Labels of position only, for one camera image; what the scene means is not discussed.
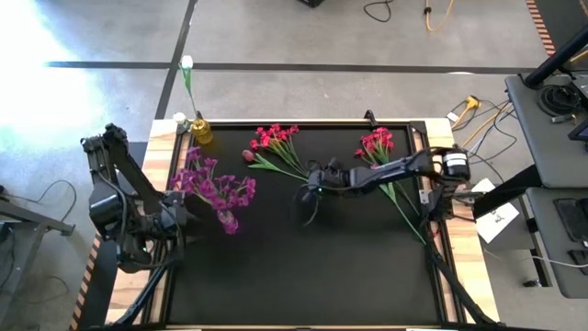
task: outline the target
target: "flower bouquet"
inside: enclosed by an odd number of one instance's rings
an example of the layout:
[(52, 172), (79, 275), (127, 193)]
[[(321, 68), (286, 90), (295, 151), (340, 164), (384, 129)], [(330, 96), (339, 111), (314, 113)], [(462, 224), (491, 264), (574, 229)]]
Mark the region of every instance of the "flower bouquet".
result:
[(203, 158), (200, 147), (187, 151), (187, 168), (179, 170), (172, 184), (186, 194), (198, 196), (216, 212), (226, 234), (235, 234), (239, 223), (233, 214), (236, 208), (247, 207), (255, 195), (255, 179), (235, 176), (214, 176), (218, 160)]
[[(362, 148), (356, 150), (356, 157), (360, 157), (362, 160), (366, 161), (368, 164), (371, 165), (372, 168), (386, 164), (390, 161), (390, 151), (394, 147), (394, 143), (392, 142), (392, 133), (390, 133), (388, 129), (383, 127), (376, 128), (368, 136), (361, 137), (361, 145)], [(398, 190), (398, 192), (400, 192), (403, 195), (403, 197), (410, 203), (411, 207), (413, 207), (414, 212), (416, 212), (417, 214), (419, 213), (419, 211), (416, 209), (416, 207), (406, 194), (404, 188), (402, 188), (402, 186), (398, 182), (381, 184), (379, 188), (392, 201), (394, 206), (396, 206), (396, 208), (400, 212), (404, 221), (408, 223), (411, 229), (413, 229), (414, 233), (424, 244), (423, 237), (414, 228), (413, 224), (408, 219), (397, 200), (396, 192)]]
[[(279, 124), (273, 124), (267, 131), (264, 130), (263, 127), (259, 127), (255, 132), (259, 136), (259, 139), (253, 139), (250, 141), (250, 146), (253, 152), (250, 150), (244, 150), (243, 158), (247, 162), (252, 163), (249, 165), (250, 168), (277, 171), (284, 175), (306, 181), (309, 172), (306, 167), (302, 165), (296, 155), (294, 143), (292, 142), (292, 136), (299, 131), (298, 125), (292, 125), (288, 129), (282, 130)], [(279, 156), (279, 158), (292, 168), (295, 173), (293, 174), (289, 171), (282, 170), (267, 161), (267, 159), (258, 153), (260, 150), (265, 150)]]

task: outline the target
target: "table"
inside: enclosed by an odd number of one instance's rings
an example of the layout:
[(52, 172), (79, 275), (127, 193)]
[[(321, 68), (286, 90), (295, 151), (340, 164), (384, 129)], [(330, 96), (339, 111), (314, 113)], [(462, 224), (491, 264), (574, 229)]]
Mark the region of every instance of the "table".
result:
[[(526, 191), (529, 204), (535, 215), (537, 228), (550, 259), (575, 265), (568, 251), (583, 249), (582, 244), (570, 240), (553, 203), (555, 199), (588, 198), (588, 189), (529, 188)], [(566, 298), (588, 298), (588, 276), (576, 268), (551, 264), (561, 293)]]
[[(583, 77), (578, 80), (581, 82), (577, 85), (586, 85)], [(583, 171), (588, 167), (584, 145), (568, 139), (575, 125), (552, 124), (537, 105), (537, 91), (526, 87), (520, 76), (509, 76), (504, 81), (535, 162), (476, 201), (476, 218), (520, 196), (527, 188), (588, 188)], [(566, 85), (570, 81), (567, 75), (561, 75), (548, 78), (545, 84)], [(579, 115), (577, 123), (584, 118)]]
[[(451, 146), (454, 143), (453, 135), (449, 123), (445, 119), (419, 119), (426, 124), (428, 144), (433, 146)], [(215, 122), (234, 122), (235, 120), (211, 120)], [(244, 120), (244, 121), (264, 121), (268, 123), (281, 122), (288, 120)], [(306, 122), (313, 120), (289, 120), (296, 122)], [(348, 121), (365, 121), (365, 120), (348, 120)], [(379, 120), (380, 123), (407, 121), (407, 120)], [(175, 142), (176, 124), (171, 120), (156, 120), (153, 123), (150, 140), (147, 146), (147, 152), (143, 163), (143, 172), (153, 183), (155, 188), (164, 190), (168, 178), (168, 169), (172, 156)], [(417, 143), (420, 148), (423, 142)], [(178, 164), (184, 163), (185, 153), (180, 154)], [(463, 217), (471, 217), (470, 210), (465, 206), (455, 206), (455, 213)], [(474, 223), (454, 219), (447, 223), (449, 237), (451, 241), (452, 254), (455, 259), (458, 278), (469, 292), (473, 300), (482, 308), (490, 318), (498, 320), (498, 313), (494, 302), (492, 287), (488, 279), (485, 268), (484, 257), (481, 251), (480, 241), (478, 239)], [(110, 305), (107, 311), (107, 322), (116, 321), (126, 311), (127, 307), (134, 301), (137, 294), (147, 282), (149, 273), (146, 271), (136, 274), (125, 274), (119, 272), (114, 289), (110, 298)], [(153, 306), (151, 309), (150, 320), (159, 321), (161, 312), (164, 309), (163, 288), (164, 281), (160, 282), (158, 289), (153, 296)], [(447, 315), (450, 321), (456, 321), (456, 307), (453, 305), (452, 294), (445, 280), (442, 280), (443, 295), (447, 306)]]

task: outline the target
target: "magenta flower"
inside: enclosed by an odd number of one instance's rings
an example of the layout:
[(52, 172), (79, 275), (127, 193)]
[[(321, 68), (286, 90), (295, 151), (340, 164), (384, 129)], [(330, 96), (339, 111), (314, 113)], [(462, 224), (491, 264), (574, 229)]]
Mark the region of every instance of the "magenta flower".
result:
[(187, 152), (189, 168), (181, 169), (172, 178), (172, 184), (186, 194), (195, 194), (217, 212), (217, 218), (226, 234), (234, 234), (239, 227), (232, 210), (247, 207), (255, 195), (255, 179), (236, 180), (233, 175), (214, 177), (218, 160), (201, 160), (200, 148), (193, 147)]

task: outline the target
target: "gray floor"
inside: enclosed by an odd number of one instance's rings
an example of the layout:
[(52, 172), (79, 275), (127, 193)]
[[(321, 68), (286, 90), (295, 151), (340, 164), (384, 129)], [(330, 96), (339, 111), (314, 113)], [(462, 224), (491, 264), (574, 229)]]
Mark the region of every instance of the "gray floor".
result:
[[(419, 1), (396, 0), (392, 19), (380, 24), (367, 17), (368, 1), (325, 0), (311, 10), (295, 0), (200, 0), (192, 18), (185, 54), (206, 63), (325, 63), (410, 66), (531, 67), (546, 54), (524, 0), (460, 0), (447, 24), (426, 33)], [(45, 61), (170, 62), (187, 0), (17, 1), (0, 14), (0, 54), (5, 84), (0, 110), (0, 183), (12, 194), (37, 198), (55, 179), (75, 185), (78, 201), (67, 222), (69, 238), (49, 234), (22, 295), (51, 297), (66, 281), (69, 294), (45, 304), (17, 302), (3, 329), (63, 330), (94, 235), (87, 217), (91, 191), (79, 138), (102, 131), (108, 122), (125, 128), (131, 141), (146, 141), (167, 70), (42, 68)], [(433, 2), (434, 21), (447, 0)], [(373, 7), (385, 15), (382, 7)], [(26, 29), (18, 34), (17, 20)], [(506, 99), (504, 76), (463, 74), (359, 74), (311, 72), (194, 72), (198, 108), (215, 118), (444, 117), (467, 95), (495, 103)], [(165, 113), (189, 113), (180, 77)], [(488, 118), (475, 119), (456, 133), (462, 143)], [(508, 178), (531, 164), (516, 120), (501, 128), (518, 143), (492, 161)], [(492, 155), (510, 139), (493, 132), (480, 149)], [(473, 166), (473, 181), (498, 177), (484, 164)], [(72, 192), (59, 186), (42, 205), (25, 204), (60, 218)], [(585, 330), (588, 301), (564, 299), (557, 288), (524, 289), (534, 278), (525, 252), (487, 256), (499, 313), (509, 325)]]

